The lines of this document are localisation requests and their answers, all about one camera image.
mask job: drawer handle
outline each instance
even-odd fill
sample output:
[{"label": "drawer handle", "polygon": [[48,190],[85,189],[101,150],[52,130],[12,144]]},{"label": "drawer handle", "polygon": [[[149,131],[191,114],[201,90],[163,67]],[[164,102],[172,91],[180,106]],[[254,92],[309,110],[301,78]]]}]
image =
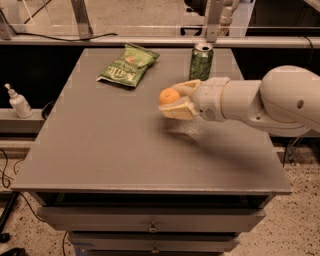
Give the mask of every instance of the drawer handle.
[{"label": "drawer handle", "polygon": [[151,223],[151,226],[148,228],[148,231],[150,233],[157,233],[158,232],[158,229],[156,228],[154,222]]},{"label": "drawer handle", "polygon": [[157,249],[157,246],[153,246],[153,249],[151,250],[152,254],[158,254],[160,251]]}]

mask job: snack bag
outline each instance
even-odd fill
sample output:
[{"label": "snack bag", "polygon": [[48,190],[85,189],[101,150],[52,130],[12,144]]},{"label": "snack bag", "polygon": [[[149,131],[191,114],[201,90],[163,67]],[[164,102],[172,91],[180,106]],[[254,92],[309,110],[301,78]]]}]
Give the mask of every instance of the snack bag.
[{"label": "snack bag", "polygon": [[142,76],[160,55],[143,47],[126,44],[124,54],[98,76],[97,81],[111,82],[136,87]]}]

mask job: table top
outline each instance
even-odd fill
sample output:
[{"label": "table top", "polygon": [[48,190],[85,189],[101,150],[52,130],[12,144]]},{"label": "table top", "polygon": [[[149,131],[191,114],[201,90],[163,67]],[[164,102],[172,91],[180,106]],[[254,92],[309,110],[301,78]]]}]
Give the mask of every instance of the table top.
[{"label": "table top", "polygon": [[[96,82],[123,48],[84,50],[12,189],[290,193],[267,133],[238,121],[162,116],[159,93],[188,80],[191,49],[153,50],[160,57],[135,89]],[[211,76],[242,79],[231,50],[214,50]]]}]

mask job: white spray bottle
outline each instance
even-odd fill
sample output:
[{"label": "white spray bottle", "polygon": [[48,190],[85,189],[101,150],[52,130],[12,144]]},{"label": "white spray bottle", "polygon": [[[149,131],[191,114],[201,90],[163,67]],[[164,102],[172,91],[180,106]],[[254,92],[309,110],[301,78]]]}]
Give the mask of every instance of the white spray bottle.
[{"label": "white spray bottle", "polygon": [[26,98],[21,94],[18,94],[15,90],[11,89],[10,84],[4,85],[8,89],[8,94],[10,95],[9,103],[17,112],[20,118],[28,118],[32,116],[33,110],[31,109]]}]

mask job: wire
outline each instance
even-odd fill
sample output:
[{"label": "wire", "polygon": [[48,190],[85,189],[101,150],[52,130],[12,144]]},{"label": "wire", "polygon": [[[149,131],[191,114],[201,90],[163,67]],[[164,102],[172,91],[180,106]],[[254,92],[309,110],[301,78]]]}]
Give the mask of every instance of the wire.
[{"label": "wire", "polygon": [[36,16],[40,11],[42,11],[43,8],[47,8],[47,4],[49,4],[51,1],[52,0],[48,0],[48,2],[43,1],[43,5],[32,15],[29,15],[29,18],[23,24],[27,24],[34,16]]},{"label": "wire", "polygon": [[35,34],[35,33],[29,33],[29,32],[16,32],[16,35],[26,35],[26,36],[40,36],[47,39],[57,40],[57,41],[66,41],[66,42],[81,42],[81,41],[89,41],[91,39],[97,39],[105,36],[117,36],[116,33],[106,33],[102,35],[87,37],[87,38],[78,38],[78,39],[67,39],[67,38],[60,38],[60,37],[54,37],[54,36],[47,36],[42,34]]},{"label": "wire", "polygon": [[66,251],[65,251],[65,241],[66,241],[66,237],[67,237],[68,231],[66,231],[64,233],[63,239],[62,239],[62,252],[63,252],[63,256],[66,256]]},{"label": "wire", "polygon": [[22,196],[23,199],[26,201],[26,203],[27,203],[27,205],[29,206],[32,214],[33,214],[39,221],[45,222],[43,219],[41,219],[41,218],[34,212],[34,210],[32,209],[32,207],[31,207],[31,205],[30,205],[30,203],[29,203],[29,201],[28,201],[28,199],[27,199],[22,193],[19,193],[19,195]]},{"label": "wire", "polygon": [[0,172],[2,173],[2,175],[1,175],[1,182],[2,182],[2,186],[3,186],[4,188],[9,188],[10,185],[11,185],[10,180],[13,180],[13,178],[11,178],[11,177],[9,177],[9,176],[7,176],[7,175],[5,174],[5,171],[6,171],[6,168],[7,168],[7,166],[8,166],[9,160],[8,160],[8,156],[7,156],[6,152],[4,152],[3,149],[0,149],[0,151],[1,151],[2,154],[4,155],[4,158],[5,158],[5,161],[6,161],[3,170],[2,170],[2,171],[0,170]]},{"label": "wire", "polygon": [[14,171],[15,174],[18,174],[18,173],[17,173],[17,170],[16,170],[16,165],[17,165],[18,163],[20,163],[20,162],[23,162],[23,161],[24,161],[24,159],[18,160],[18,161],[15,162],[15,164],[13,165],[13,171]]}]

